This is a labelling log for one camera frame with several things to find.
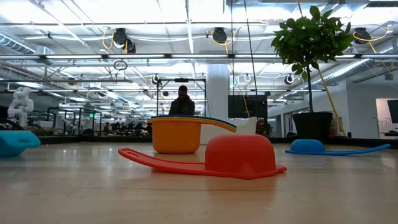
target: black plant pot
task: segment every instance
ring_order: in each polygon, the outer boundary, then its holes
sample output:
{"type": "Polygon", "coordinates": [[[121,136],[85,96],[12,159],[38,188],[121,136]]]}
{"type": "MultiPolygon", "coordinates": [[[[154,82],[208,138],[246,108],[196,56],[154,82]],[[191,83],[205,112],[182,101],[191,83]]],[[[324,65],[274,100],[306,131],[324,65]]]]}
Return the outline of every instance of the black plant pot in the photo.
{"type": "Polygon", "coordinates": [[[333,113],[316,112],[293,114],[299,139],[316,139],[321,142],[329,138],[333,113]]]}

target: plant stem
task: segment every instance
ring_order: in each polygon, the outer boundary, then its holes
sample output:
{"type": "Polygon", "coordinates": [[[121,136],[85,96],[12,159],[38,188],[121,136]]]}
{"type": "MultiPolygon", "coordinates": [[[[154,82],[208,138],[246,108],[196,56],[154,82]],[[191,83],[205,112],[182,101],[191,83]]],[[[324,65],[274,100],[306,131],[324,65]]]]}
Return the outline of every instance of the plant stem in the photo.
{"type": "Polygon", "coordinates": [[[313,106],[312,106],[312,89],[311,89],[311,70],[310,66],[307,66],[307,81],[308,81],[308,93],[310,94],[310,113],[313,113],[313,106]]]}

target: orange cup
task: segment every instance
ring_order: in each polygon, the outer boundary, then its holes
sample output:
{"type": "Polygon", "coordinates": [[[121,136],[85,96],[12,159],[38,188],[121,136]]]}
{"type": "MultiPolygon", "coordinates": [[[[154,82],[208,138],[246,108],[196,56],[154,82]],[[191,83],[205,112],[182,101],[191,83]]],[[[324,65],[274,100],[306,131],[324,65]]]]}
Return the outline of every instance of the orange cup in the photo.
{"type": "Polygon", "coordinates": [[[158,116],[152,123],[152,143],[155,151],[164,154],[195,153],[200,146],[202,124],[212,124],[236,132],[236,126],[213,118],[197,116],[158,116]]]}

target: potted plant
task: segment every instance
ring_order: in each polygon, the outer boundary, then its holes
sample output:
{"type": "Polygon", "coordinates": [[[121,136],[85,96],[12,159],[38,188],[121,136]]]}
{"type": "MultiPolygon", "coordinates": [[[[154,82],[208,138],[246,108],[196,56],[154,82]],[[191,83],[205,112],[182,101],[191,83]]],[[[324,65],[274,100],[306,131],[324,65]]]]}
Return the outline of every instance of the potted plant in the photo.
{"type": "Polygon", "coordinates": [[[343,55],[343,51],[354,41],[354,36],[349,33],[351,23],[342,30],[340,18],[330,17],[332,11],[321,15],[319,8],[312,6],[311,19],[302,16],[280,23],[282,30],[275,32],[276,38],[272,41],[282,63],[292,65],[295,75],[301,75],[308,83],[310,112],[293,115],[300,138],[324,140],[328,137],[333,114],[313,111],[311,69],[321,74],[318,61],[336,61],[335,57],[343,55]]]}

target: floor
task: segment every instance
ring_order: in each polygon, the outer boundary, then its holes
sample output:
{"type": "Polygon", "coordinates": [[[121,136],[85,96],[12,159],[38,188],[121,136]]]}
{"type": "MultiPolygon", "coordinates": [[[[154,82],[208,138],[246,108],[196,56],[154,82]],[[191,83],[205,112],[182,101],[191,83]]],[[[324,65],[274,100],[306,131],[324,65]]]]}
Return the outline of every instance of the floor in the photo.
{"type": "MultiPolygon", "coordinates": [[[[150,144],[83,142],[0,159],[0,223],[397,224],[398,150],[302,156],[276,144],[288,171],[240,180],[159,172],[120,147],[154,154],[150,144]]],[[[155,156],[204,161],[204,151],[155,156]]]]}

